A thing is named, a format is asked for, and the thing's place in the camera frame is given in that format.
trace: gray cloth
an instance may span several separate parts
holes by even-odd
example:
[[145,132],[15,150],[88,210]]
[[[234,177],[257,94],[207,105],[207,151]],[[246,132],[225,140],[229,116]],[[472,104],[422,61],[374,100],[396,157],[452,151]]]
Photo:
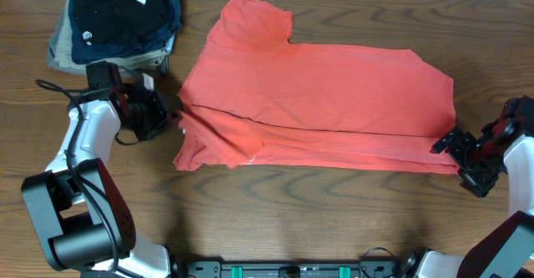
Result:
[[[56,29],[50,38],[50,44],[48,46],[47,64],[50,68],[57,70],[85,75],[85,66],[87,64],[79,65],[72,60],[72,35],[73,30],[70,26],[70,20],[68,19],[68,0],[65,3]],[[162,49],[154,50],[152,52],[143,53],[137,56],[126,58],[105,58],[99,61],[107,61],[117,64],[120,68],[136,69],[136,68],[154,68],[160,65],[164,58],[170,54],[171,48],[174,43],[174,36],[168,40],[167,46]]]

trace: red shirt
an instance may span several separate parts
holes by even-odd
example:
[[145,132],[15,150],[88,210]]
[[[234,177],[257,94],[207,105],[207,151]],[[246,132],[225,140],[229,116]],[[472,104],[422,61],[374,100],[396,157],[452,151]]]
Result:
[[292,164],[452,174],[452,79],[411,50],[289,43],[291,12],[230,0],[179,92],[177,169]]

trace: wooden tabletop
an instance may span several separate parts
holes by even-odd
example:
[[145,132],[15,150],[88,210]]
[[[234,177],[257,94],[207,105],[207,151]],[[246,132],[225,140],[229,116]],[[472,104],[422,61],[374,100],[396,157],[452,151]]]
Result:
[[[169,98],[228,1],[182,0],[171,74],[156,84]],[[534,95],[534,0],[266,1],[293,11],[293,43],[412,49],[454,79],[457,123],[476,136],[507,99]],[[0,2],[0,276],[78,275],[47,265],[20,194],[68,127],[67,100],[33,80],[86,85],[46,66],[64,2]],[[477,199],[455,175],[258,165],[178,172],[172,160],[183,140],[172,129],[151,142],[114,145],[108,165],[137,231],[183,257],[348,260],[374,246],[405,255],[419,245],[464,255],[508,215],[504,174]]]

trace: folded red garment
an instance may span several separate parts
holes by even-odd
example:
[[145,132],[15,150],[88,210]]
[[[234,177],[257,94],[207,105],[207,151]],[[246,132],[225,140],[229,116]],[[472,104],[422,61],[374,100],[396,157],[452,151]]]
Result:
[[411,50],[293,44],[291,12],[230,0],[179,92],[177,169],[291,164],[453,174],[452,79]]

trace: wooden table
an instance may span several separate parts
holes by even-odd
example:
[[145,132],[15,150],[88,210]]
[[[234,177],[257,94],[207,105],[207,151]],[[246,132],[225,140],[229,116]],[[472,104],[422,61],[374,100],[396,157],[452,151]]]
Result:
[[[20,195],[68,127],[67,100],[33,80],[86,85],[85,77],[46,66],[64,1],[1,2],[0,276],[77,276],[48,267]],[[171,75],[156,85],[169,97],[228,1],[182,0]],[[534,95],[534,0],[266,1],[294,12],[293,43],[414,50],[454,78],[457,123],[476,135],[508,98]],[[183,138],[173,129],[152,142],[114,145],[108,165],[137,231],[182,257],[347,260],[378,245],[396,255],[418,245],[464,255],[507,217],[505,175],[477,199],[454,175],[290,166],[178,172],[172,160]]]

